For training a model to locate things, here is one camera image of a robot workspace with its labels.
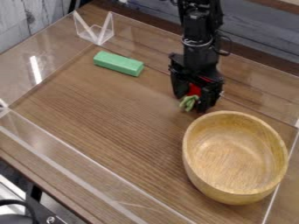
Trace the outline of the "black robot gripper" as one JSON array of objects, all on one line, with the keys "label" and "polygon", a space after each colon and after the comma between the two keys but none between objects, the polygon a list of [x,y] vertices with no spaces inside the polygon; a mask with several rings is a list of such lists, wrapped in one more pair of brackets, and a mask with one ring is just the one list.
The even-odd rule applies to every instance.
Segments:
[{"label": "black robot gripper", "polygon": [[[224,92],[224,75],[218,69],[222,55],[220,43],[214,40],[206,43],[185,40],[182,45],[183,53],[170,54],[173,92],[182,99],[190,91],[190,84],[198,84],[201,95],[196,108],[198,113],[206,113]],[[213,82],[204,83],[202,78]]]}]

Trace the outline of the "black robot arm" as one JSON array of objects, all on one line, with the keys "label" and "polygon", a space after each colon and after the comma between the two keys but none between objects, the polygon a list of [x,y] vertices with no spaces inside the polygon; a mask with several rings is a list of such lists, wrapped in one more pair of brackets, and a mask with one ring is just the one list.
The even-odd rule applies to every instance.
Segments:
[{"label": "black robot arm", "polygon": [[218,69],[224,12],[221,0],[178,0],[182,21],[183,54],[170,54],[173,92],[178,99],[196,96],[192,105],[200,113],[221,98],[225,78]]}]

